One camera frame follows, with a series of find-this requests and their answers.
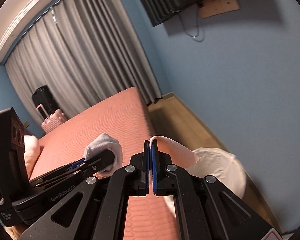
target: blue wall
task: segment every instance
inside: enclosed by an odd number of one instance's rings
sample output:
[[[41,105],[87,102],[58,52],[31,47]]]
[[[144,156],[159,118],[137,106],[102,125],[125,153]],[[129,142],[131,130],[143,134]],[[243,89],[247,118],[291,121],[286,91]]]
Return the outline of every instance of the blue wall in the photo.
[[[238,1],[239,11],[201,20],[197,42],[177,17],[152,28],[139,0],[122,0],[172,91],[238,156],[282,230],[294,230],[300,224],[300,6]],[[195,7],[182,17],[194,34]]]
[[[43,135],[43,130],[35,123],[32,117],[28,114],[27,110],[25,109],[19,97],[17,96],[8,77],[6,68],[0,65],[0,111],[9,107],[14,108],[21,122],[24,123],[25,121],[29,121],[29,132],[31,132],[37,138],[40,138]]]

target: wooden floor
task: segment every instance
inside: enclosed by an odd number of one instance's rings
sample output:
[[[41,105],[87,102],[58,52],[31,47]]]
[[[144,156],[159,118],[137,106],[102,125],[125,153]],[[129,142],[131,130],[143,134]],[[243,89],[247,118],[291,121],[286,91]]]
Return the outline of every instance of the wooden floor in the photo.
[[[175,96],[160,99],[148,107],[150,118],[157,135],[171,138],[190,150],[199,147],[227,150],[212,132]],[[264,198],[247,176],[243,201],[263,219],[281,232]]]

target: silver bolt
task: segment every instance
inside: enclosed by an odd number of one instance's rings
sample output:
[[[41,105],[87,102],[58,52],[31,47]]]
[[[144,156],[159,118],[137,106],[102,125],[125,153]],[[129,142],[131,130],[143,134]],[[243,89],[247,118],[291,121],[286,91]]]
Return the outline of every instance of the silver bolt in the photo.
[[[212,176],[212,175],[209,175],[209,176],[206,177],[206,182],[215,183],[216,182],[216,177]]]
[[[86,183],[88,183],[88,184],[95,184],[97,182],[97,178],[96,177],[88,177],[87,179],[86,179]]]
[[[170,164],[167,166],[167,171],[176,171],[177,170],[177,166]]]
[[[126,172],[133,172],[136,170],[135,166],[129,165],[125,168]]]

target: curtain pleat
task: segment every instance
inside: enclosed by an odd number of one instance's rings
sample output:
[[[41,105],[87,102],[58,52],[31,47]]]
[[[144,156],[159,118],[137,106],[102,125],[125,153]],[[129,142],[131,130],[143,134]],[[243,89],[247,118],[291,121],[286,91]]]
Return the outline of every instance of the curtain pleat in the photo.
[[[31,96],[42,85],[68,117],[132,86],[146,103],[161,97],[120,0],[61,0],[28,30],[5,65],[37,123],[42,120]]]

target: pink bedspread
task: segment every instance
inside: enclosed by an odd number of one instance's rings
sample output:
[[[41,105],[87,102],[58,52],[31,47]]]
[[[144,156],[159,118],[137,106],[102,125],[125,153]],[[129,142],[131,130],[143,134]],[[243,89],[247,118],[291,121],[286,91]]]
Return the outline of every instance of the pink bedspread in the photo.
[[[101,101],[41,138],[43,151],[31,179],[81,159],[85,147],[103,132],[122,146],[123,166],[143,151],[144,140],[154,132],[137,88]],[[176,220],[163,198],[153,195],[152,186],[148,196],[129,198],[124,239],[178,239]]]

